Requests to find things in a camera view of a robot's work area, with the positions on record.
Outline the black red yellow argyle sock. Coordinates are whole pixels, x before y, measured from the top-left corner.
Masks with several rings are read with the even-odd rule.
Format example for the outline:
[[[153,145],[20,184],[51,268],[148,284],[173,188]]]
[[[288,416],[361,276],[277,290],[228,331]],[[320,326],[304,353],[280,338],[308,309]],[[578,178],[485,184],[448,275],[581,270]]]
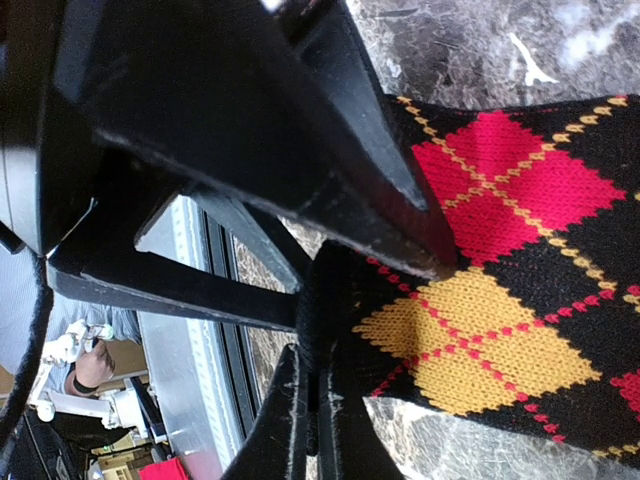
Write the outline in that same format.
[[[453,231],[429,281],[330,281],[357,393],[639,465],[639,98],[469,111],[388,96]]]

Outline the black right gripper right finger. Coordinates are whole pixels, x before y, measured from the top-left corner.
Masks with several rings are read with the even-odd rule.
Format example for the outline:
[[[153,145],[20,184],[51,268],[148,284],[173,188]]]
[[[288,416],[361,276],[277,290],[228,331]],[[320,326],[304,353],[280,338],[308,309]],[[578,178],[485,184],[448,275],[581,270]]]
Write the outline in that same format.
[[[320,377],[320,479],[398,479],[400,470],[378,438],[351,372],[333,363]]]

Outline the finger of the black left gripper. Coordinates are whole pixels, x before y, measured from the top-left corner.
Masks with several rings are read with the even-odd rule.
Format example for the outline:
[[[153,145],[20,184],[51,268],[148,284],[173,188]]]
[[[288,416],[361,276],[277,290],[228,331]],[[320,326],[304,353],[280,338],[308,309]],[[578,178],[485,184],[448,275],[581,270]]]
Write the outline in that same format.
[[[53,78],[106,145],[408,274],[455,271],[342,1],[70,1]]]
[[[136,236],[167,201],[167,196],[157,194],[98,200],[49,258],[49,285],[84,302],[294,331],[298,295],[240,283],[136,250]]]

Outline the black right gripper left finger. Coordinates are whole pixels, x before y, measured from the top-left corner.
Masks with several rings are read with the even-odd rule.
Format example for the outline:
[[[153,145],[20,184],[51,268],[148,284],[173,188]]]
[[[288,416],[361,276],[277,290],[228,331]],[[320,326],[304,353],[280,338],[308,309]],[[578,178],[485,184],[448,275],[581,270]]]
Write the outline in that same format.
[[[225,479],[304,479],[308,374],[298,346],[286,345],[249,436]]]

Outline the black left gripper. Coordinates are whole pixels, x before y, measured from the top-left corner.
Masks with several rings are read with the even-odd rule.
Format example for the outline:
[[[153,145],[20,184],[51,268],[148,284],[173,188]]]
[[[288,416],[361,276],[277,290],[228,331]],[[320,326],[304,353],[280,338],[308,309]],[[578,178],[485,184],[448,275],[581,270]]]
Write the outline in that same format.
[[[53,85],[63,1],[1,4],[1,223],[35,253],[84,215],[100,150]]]

